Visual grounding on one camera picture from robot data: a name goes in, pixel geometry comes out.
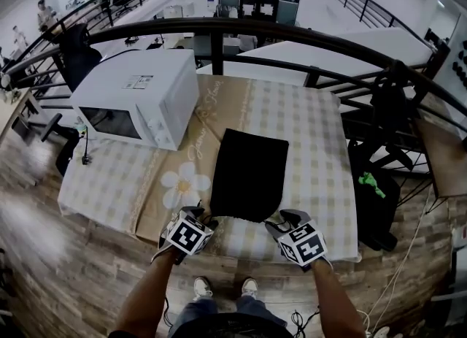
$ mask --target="white microwave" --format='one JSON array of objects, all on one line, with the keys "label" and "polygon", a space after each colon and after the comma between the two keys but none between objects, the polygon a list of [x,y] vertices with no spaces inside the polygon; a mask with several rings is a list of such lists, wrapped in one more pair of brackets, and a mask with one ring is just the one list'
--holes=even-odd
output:
[{"label": "white microwave", "polygon": [[192,50],[142,50],[102,61],[71,103],[99,138],[177,150],[198,98]]}]

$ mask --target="green cloth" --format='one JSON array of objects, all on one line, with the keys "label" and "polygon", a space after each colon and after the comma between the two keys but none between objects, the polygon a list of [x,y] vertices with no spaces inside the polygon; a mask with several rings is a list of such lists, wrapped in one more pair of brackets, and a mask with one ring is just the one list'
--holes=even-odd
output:
[{"label": "green cloth", "polygon": [[373,186],[374,187],[374,191],[376,192],[376,194],[378,194],[379,196],[381,196],[382,198],[385,198],[386,197],[386,194],[384,194],[381,189],[378,189],[378,183],[377,181],[374,179],[373,175],[369,172],[364,172],[363,173],[363,177],[359,177],[358,178],[358,182],[361,184],[361,185],[370,185],[370,186]]}]

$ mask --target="tablecloth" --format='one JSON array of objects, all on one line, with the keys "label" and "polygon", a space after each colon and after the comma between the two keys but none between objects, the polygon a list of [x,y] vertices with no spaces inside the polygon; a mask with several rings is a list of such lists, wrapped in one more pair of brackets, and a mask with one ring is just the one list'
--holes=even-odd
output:
[{"label": "tablecloth", "polygon": [[[200,100],[177,152],[96,141],[90,152],[94,166],[73,160],[65,175],[59,195],[63,212],[80,212],[118,231],[157,242],[183,205],[201,200],[209,214],[217,152],[225,129],[232,128],[289,141],[279,209],[308,212],[324,234],[331,260],[355,258],[355,196],[337,97],[236,77],[199,74],[198,82]],[[82,155],[81,147],[77,155]],[[260,176],[245,178],[260,181]],[[241,186],[238,200],[232,203],[242,204]],[[277,214],[271,219],[278,220]],[[220,219],[205,251],[285,261],[262,223],[234,218]]]}]

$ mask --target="folded black fabric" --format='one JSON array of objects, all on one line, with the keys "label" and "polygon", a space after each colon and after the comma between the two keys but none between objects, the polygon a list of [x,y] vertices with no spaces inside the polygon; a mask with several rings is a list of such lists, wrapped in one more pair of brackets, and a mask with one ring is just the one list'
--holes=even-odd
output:
[{"label": "folded black fabric", "polygon": [[212,181],[211,213],[260,223],[282,200],[289,142],[226,129]]}]

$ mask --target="jeans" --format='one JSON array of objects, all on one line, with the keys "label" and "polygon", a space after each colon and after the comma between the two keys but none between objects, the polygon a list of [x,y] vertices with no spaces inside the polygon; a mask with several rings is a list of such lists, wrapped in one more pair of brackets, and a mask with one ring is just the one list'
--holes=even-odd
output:
[{"label": "jeans", "polygon": [[[258,316],[273,321],[280,326],[287,326],[287,323],[270,313],[262,301],[256,300],[252,296],[242,296],[236,301],[236,312],[246,315]],[[175,331],[184,323],[195,320],[205,315],[217,313],[217,304],[213,298],[201,297],[197,301],[188,303],[178,316],[175,324],[170,328],[168,338],[174,335]]]}]

